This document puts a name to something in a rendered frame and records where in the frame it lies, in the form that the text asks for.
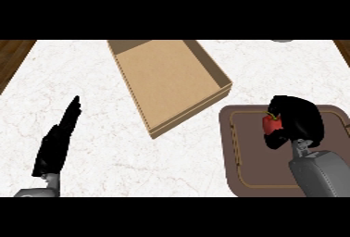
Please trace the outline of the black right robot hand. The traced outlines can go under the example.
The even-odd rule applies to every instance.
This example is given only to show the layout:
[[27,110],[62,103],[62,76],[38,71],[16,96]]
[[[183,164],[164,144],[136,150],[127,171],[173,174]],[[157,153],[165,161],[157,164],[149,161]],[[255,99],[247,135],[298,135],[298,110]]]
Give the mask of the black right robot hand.
[[282,128],[270,135],[264,134],[266,145],[278,149],[287,141],[303,139],[310,141],[310,148],[320,145],[323,139],[322,115],[316,105],[303,98],[275,95],[267,113],[272,113],[282,120]]

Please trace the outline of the brown tray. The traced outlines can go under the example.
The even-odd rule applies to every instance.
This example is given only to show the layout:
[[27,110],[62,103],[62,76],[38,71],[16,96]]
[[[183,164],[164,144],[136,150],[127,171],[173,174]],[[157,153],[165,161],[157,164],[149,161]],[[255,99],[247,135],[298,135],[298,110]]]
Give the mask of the brown tray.
[[[318,105],[325,136],[312,151],[335,152],[350,166],[350,116],[331,105]],[[278,150],[264,141],[267,105],[224,106],[219,113],[226,178],[239,197],[304,197],[288,168],[291,142]]]

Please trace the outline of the red bell pepper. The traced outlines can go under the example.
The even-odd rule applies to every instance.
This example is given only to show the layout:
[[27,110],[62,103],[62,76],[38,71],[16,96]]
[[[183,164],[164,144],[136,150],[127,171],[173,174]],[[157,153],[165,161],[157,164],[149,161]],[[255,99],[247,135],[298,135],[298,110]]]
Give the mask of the red bell pepper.
[[264,134],[270,135],[276,130],[282,128],[282,120],[272,113],[263,117],[263,130]]

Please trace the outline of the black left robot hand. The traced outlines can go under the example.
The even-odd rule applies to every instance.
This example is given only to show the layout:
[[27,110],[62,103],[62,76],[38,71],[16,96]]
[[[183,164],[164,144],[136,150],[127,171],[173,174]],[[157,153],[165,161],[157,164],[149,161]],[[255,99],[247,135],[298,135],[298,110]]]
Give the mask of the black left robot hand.
[[31,172],[33,177],[41,177],[47,173],[61,173],[65,165],[69,138],[81,112],[80,97],[75,96],[66,107],[61,123],[52,126],[43,138]]

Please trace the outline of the cardboard box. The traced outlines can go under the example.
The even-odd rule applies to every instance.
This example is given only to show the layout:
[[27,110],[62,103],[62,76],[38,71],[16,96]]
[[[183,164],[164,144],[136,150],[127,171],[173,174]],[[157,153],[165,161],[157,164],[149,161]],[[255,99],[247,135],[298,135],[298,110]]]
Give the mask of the cardboard box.
[[195,40],[111,40],[108,47],[157,138],[229,95],[230,78]]

